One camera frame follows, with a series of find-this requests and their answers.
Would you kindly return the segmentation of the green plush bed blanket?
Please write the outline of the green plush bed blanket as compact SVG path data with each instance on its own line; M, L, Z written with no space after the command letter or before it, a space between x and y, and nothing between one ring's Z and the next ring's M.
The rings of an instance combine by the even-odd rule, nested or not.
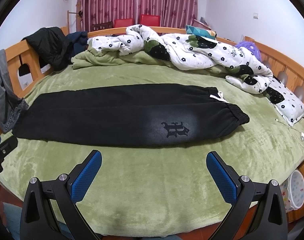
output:
M206 166L216 151L253 181L283 182L304 160L304 119L289 127L261 94L203 71L122 64L67 67L39 81L0 183L23 199L29 180L51 180L91 150L103 163L77 204L102 235L191 231L229 209Z

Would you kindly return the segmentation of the left red chair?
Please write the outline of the left red chair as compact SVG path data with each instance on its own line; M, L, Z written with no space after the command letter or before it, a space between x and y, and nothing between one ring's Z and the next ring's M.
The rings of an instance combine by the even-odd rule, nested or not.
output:
M115 19L113 27L114 28L124 28L124 27L129 27L133 24L134 24L133 18Z

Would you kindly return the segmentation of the star patterned laundry basket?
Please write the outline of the star patterned laundry basket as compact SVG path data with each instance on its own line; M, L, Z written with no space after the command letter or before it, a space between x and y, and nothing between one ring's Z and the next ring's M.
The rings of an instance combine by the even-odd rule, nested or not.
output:
M286 213L300 209L304 204L304 177L294 170L280 185Z

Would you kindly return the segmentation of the wooden bed frame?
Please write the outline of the wooden bed frame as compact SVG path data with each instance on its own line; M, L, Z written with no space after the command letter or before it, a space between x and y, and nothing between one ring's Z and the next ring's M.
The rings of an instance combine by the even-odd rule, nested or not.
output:
M304 141L289 131L275 107L262 94L249 94L222 76L205 70L182 72L169 63L91 66L42 72L39 57L26 42L6 49L14 92L28 104L41 94L94 87L177 83L216 87L238 105L250 121L232 134L163 147L98 146L103 163L77 207L92 230L102 235L167 236L216 224L230 209L205 164L216 151L240 174L266 183L282 183L294 170L304 175ZM293 128L304 132L304 118ZM288 213L290 222L304 216L304 204Z

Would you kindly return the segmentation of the white floral quilt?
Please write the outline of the white floral quilt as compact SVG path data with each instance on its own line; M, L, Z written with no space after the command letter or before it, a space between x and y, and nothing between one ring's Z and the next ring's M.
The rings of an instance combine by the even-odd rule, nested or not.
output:
M127 27L124 35L95 36L90 47L100 53L116 51L121 56L143 50L183 71L219 65L227 71L230 84L251 94L264 92L273 79L272 71L245 47L236 48L196 34L158 35L141 24Z

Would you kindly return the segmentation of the grey denim jeans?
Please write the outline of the grey denim jeans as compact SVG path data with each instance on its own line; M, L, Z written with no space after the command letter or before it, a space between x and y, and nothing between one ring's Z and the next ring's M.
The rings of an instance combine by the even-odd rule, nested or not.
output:
M0 50L0 129L3 133L13 129L20 115L29 105L13 91L5 50Z

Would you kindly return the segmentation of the white floral pillow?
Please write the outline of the white floral pillow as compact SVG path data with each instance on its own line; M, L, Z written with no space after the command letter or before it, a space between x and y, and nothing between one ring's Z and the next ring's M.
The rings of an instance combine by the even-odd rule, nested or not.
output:
M304 103L277 78L273 77L263 94L289 126L304 117Z

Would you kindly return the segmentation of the navy blue garment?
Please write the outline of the navy blue garment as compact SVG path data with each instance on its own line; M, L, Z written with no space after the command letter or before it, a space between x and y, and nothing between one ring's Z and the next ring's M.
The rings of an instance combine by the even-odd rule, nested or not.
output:
M72 42L72 54L76 55L86 50L87 34L87 31L76 31L67 35L67 38Z

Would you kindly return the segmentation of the black track pants white stripe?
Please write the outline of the black track pants white stripe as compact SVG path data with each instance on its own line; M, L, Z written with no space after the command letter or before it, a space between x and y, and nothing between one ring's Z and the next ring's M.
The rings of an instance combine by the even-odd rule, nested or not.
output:
M78 145L152 147L225 137L248 122L215 87L159 83L41 94L12 133Z

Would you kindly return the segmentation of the black jacket on rail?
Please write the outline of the black jacket on rail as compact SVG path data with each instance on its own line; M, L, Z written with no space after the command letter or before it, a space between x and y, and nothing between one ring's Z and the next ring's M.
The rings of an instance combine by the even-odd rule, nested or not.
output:
M73 43L59 27L41 28L22 40L35 50L41 68L49 64L61 71L70 64Z

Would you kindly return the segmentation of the maroon patterned curtain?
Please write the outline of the maroon patterned curtain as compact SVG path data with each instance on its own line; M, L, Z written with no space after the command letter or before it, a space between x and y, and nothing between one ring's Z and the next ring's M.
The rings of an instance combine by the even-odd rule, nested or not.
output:
M163 27L185 28L197 18L197 0L77 0L82 18L77 30L91 31L94 24L132 18L139 23L142 15L160 17Z

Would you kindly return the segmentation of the teal patterned pillow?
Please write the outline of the teal patterned pillow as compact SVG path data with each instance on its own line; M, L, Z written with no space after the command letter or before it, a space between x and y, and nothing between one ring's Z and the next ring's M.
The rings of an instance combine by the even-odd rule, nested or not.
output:
M212 30L198 28L198 27L194 27L192 25L186 25L185 31L186 31L186 34L198 35L198 36L216 40L216 32L212 31Z

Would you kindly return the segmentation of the wooden coat rack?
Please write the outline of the wooden coat rack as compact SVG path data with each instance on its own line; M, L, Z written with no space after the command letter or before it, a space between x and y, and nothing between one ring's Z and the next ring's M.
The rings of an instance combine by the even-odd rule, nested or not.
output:
M68 33L81 31L81 22L83 20L83 11L81 10L81 3L77 2L74 10L67 11L67 30Z

